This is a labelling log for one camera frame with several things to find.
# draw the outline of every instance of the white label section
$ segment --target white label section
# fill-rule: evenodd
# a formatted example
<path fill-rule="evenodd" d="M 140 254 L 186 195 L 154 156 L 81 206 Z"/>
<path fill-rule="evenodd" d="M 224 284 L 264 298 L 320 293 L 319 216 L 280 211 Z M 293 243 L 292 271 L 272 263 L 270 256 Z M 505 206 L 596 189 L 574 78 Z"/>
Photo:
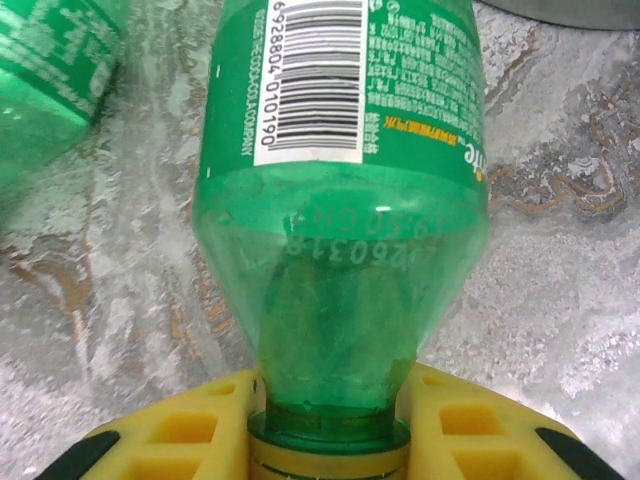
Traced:
<path fill-rule="evenodd" d="M 254 165 L 362 163 L 365 0 L 269 0 Z"/>

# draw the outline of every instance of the gray marble surface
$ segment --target gray marble surface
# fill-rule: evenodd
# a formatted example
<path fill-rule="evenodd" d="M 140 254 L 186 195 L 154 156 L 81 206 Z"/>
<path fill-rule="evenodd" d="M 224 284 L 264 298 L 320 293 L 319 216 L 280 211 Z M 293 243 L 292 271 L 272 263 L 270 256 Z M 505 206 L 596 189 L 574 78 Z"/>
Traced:
<path fill-rule="evenodd" d="M 3 212 L 0 478 L 253 365 L 190 226 L 220 1 L 132 3 L 94 132 Z M 640 478 L 640 34 L 477 14 L 493 240 L 421 360 Z"/>

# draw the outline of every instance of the green label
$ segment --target green label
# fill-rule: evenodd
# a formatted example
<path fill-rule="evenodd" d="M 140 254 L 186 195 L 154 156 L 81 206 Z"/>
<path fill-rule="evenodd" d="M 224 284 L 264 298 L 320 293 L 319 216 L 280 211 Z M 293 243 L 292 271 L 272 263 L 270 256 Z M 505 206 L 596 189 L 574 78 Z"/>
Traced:
<path fill-rule="evenodd" d="M 93 0 L 3 0 L 0 69 L 90 118 L 121 31 Z"/>
<path fill-rule="evenodd" d="M 484 79 L 468 0 L 254 0 L 223 17 L 207 178 L 321 160 L 486 189 Z"/>

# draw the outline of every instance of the black rubber pad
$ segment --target black rubber pad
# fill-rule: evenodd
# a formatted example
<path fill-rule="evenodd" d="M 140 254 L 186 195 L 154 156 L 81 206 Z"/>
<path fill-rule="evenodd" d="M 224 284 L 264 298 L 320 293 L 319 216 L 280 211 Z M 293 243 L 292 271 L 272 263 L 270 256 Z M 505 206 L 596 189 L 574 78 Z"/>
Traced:
<path fill-rule="evenodd" d="M 102 432 L 74 443 L 35 480 L 80 480 L 116 443 L 120 434 Z"/>
<path fill-rule="evenodd" d="M 550 428 L 536 428 L 536 433 L 580 480 L 624 480 L 581 441 Z"/>

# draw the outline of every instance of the green plastic bottle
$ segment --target green plastic bottle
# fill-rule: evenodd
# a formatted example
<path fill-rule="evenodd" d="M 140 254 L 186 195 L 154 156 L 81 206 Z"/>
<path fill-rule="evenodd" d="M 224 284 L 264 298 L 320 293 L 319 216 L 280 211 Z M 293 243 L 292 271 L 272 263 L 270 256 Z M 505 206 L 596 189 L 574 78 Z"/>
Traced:
<path fill-rule="evenodd" d="M 469 0 L 227 1 L 194 228 L 264 376 L 254 436 L 408 441 L 398 389 L 488 239 L 483 88 Z"/>
<path fill-rule="evenodd" d="M 128 0 L 2 0 L 0 188 L 86 133 L 109 80 Z"/>

